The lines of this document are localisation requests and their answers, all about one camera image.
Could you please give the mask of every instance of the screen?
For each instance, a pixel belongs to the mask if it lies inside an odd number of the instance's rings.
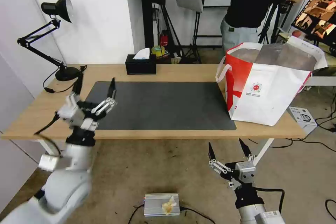
[[[309,38],[336,46],[336,0],[309,0],[292,26]]]

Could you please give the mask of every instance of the lamp shade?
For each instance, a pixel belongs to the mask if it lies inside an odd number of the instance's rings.
[[[58,15],[62,19],[72,23],[74,13],[70,0],[58,0],[56,3],[43,2],[41,4],[42,11],[47,15]]]

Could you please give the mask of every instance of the person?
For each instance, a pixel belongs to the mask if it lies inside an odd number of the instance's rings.
[[[220,25],[224,52],[242,42],[257,43],[257,28],[265,18],[268,7],[270,4],[285,1],[289,0],[231,0],[231,5]]]

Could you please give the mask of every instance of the black desk mat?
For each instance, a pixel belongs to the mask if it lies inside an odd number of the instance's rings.
[[[100,103],[110,82],[96,82],[86,101]],[[216,82],[117,82],[117,105],[98,130],[235,130]]]

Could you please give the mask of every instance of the fire extinguisher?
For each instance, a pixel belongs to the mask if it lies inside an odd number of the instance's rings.
[[[163,30],[160,35],[160,45],[161,46],[167,46],[168,45],[168,32],[167,30]]]

